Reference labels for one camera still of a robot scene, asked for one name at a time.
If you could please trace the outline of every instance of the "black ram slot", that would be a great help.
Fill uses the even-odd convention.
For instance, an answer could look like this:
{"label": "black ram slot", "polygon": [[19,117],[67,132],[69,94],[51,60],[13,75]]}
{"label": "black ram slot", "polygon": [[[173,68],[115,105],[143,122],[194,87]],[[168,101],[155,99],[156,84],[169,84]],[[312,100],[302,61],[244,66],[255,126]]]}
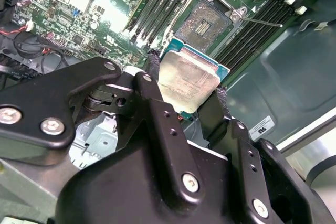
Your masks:
{"label": "black ram slot", "polygon": [[[128,27],[129,30],[132,30],[136,25],[138,27],[142,27],[144,22],[147,20],[150,13],[153,11],[154,7],[156,6],[156,3],[158,0],[146,0],[146,5],[141,11],[139,17],[135,19],[135,22],[133,22],[130,27]],[[136,34],[138,35],[140,33],[141,29],[137,28]]]}
{"label": "black ram slot", "polygon": [[[270,0],[267,2],[267,4],[257,13],[257,15],[254,17],[254,19],[259,20],[266,20],[268,15],[272,14],[275,10],[277,11],[277,8],[279,8],[278,1],[276,0]],[[238,48],[238,46],[241,46],[240,44],[243,44],[245,41],[245,38],[248,38],[251,36],[251,32],[254,29],[260,29],[262,27],[261,24],[249,22],[244,29],[230,42],[229,45],[227,45],[224,50],[220,53],[220,55],[216,58],[218,61],[222,61],[225,59],[225,57],[229,57],[229,53],[232,53],[233,51],[237,50],[235,48]]]}
{"label": "black ram slot", "polygon": [[163,9],[162,13],[160,14],[159,18],[155,21],[154,26],[149,32],[149,45],[154,41],[158,33],[161,31],[162,27],[165,26],[167,20],[171,17],[171,14],[175,11],[178,4],[182,0],[170,0],[169,4]]}
{"label": "black ram slot", "polygon": [[162,10],[165,8],[165,6],[168,3],[169,3],[169,0],[159,0],[158,3],[156,4],[154,10],[151,13],[149,13],[149,16],[148,16],[145,24],[141,28],[141,29],[144,30],[144,33],[143,33],[143,36],[142,36],[143,38],[145,38],[145,35],[148,34],[148,32],[152,28],[153,24],[155,23],[156,19],[158,18],[158,16],[160,15]]}
{"label": "black ram slot", "polygon": [[[288,10],[287,9],[274,9],[271,13],[268,14],[267,17],[267,21],[271,22],[271,23],[276,23],[279,22],[281,15],[283,13],[286,13]],[[270,26],[267,25],[263,25],[263,24],[256,24],[256,26],[253,28],[253,30],[251,30],[249,32],[250,34],[253,34],[252,36],[248,36],[246,39],[243,39],[239,42],[239,45],[237,48],[237,50],[234,51],[233,54],[230,54],[229,57],[230,59],[225,59],[225,62],[227,65],[230,65],[232,60],[235,60],[237,57],[239,57],[239,55],[241,55],[241,52],[244,51],[244,49],[246,49],[247,47],[250,47],[250,45],[253,43],[253,39],[254,38],[258,38],[258,37],[263,37],[265,35],[264,31]]]}
{"label": "black ram slot", "polygon": [[[284,0],[270,0],[254,18],[284,24],[293,15],[293,8],[286,5]],[[249,22],[215,59],[230,68],[232,74],[257,52],[278,29],[278,27]]]}
{"label": "black ram slot", "polygon": [[[279,21],[285,23],[291,17],[291,14],[288,12],[282,12],[280,17]],[[278,29],[276,27],[268,26],[264,35],[255,37],[254,42],[250,43],[250,46],[245,48],[245,51],[239,54],[239,58],[237,57],[234,61],[229,63],[228,68],[232,69],[232,71],[237,70],[237,68],[244,64],[250,56],[252,56],[265,42],[267,42],[268,38],[276,33],[277,30]]]}
{"label": "black ram slot", "polygon": [[[285,14],[284,19],[286,21],[288,21],[290,17],[291,17],[291,15]],[[268,38],[273,36],[277,32],[277,30],[278,29],[276,27],[272,27],[270,29],[270,32],[269,32],[268,36],[267,37],[262,37],[261,40],[259,41],[260,46],[262,46],[264,43],[266,43]],[[232,67],[232,72],[238,70],[249,58],[250,58],[249,56],[244,55],[244,57]]]}

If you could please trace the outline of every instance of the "microchip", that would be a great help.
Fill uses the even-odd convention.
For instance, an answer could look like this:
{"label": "microchip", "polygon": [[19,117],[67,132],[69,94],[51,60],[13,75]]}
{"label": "microchip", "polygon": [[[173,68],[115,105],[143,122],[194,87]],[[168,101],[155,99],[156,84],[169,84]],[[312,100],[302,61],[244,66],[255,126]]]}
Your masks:
{"label": "microchip", "polygon": [[76,35],[74,36],[74,38],[73,38],[72,41],[73,41],[74,43],[80,45],[80,44],[82,44],[82,42],[83,42],[83,38],[76,34]]}
{"label": "microchip", "polygon": [[94,50],[99,53],[100,55],[104,55],[106,54],[107,50],[105,48],[103,48],[102,46],[100,45],[95,45],[95,48]]}
{"label": "microchip", "polygon": [[206,0],[200,0],[175,36],[194,47],[206,52],[231,24],[231,20]]}

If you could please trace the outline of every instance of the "red wire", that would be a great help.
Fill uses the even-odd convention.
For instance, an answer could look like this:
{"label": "red wire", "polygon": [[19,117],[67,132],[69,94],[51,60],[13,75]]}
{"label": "red wire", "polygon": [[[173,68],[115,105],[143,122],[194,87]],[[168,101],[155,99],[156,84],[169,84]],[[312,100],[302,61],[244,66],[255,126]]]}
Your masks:
{"label": "red wire", "polygon": [[23,27],[21,27],[21,28],[20,28],[20,29],[18,29],[18,30],[9,31],[9,32],[6,32],[6,31],[2,31],[2,30],[0,30],[0,34],[4,34],[4,35],[10,35],[10,34],[19,33],[19,32],[21,32],[21,31],[23,31],[23,30],[25,30],[25,29],[27,29],[27,26],[23,26]]}

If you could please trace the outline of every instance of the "metal rod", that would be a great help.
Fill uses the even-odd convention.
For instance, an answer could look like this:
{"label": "metal rod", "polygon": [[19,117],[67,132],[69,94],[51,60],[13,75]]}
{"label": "metal rod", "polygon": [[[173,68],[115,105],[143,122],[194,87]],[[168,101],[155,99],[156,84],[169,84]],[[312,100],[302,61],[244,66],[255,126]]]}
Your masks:
{"label": "metal rod", "polygon": [[270,23],[270,22],[267,22],[267,21],[262,21],[262,20],[253,19],[253,18],[242,18],[242,20],[251,21],[251,22],[255,22],[255,23],[260,23],[260,24],[264,24],[264,25],[268,25],[268,26],[283,27],[282,24]]}

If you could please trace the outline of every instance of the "silver screw head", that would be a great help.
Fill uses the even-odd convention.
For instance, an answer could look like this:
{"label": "silver screw head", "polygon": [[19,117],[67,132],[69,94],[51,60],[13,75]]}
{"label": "silver screw head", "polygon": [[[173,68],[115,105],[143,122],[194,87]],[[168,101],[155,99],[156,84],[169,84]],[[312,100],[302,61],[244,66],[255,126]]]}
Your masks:
{"label": "silver screw head", "polygon": [[267,207],[259,199],[254,199],[253,200],[253,207],[261,217],[263,217],[263,218],[268,217]]}
{"label": "silver screw head", "polygon": [[22,114],[15,108],[1,108],[0,109],[0,123],[14,124],[20,121]]}
{"label": "silver screw head", "polygon": [[273,146],[270,143],[265,142],[265,144],[266,144],[267,148],[269,148],[270,150],[273,150]]}
{"label": "silver screw head", "polygon": [[242,8],[240,12],[241,12],[241,14],[247,13],[247,8]]}
{"label": "silver screw head", "polygon": [[244,125],[241,122],[237,122],[237,124],[238,124],[239,128],[245,129]]}
{"label": "silver screw head", "polygon": [[152,78],[150,76],[148,76],[147,74],[145,74],[143,76],[143,78],[146,80],[146,81],[152,81]]}
{"label": "silver screw head", "polygon": [[239,20],[239,16],[238,16],[238,14],[233,13],[233,14],[231,15],[231,19],[232,19],[232,21],[238,21],[238,20]]}
{"label": "silver screw head", "polygon": [[57,136],[63,133],[65,126],[56,118],[48,118],[42,122],[41,130],[48,135]]}
{"label": "silver screw head", "polygon": [[104,66],[107,68],[107,69],[110,69],[112,71],[114,71],[116,69],[116,67],[110,63],[110,62],[105,62]]}
{"label": "silver screw head", "polygon": [[187,188],[187,190],[192,193],[197,192],[198,189],[200,188],[197,179],[189,173],[183,174],[182,182],[185,188]]}

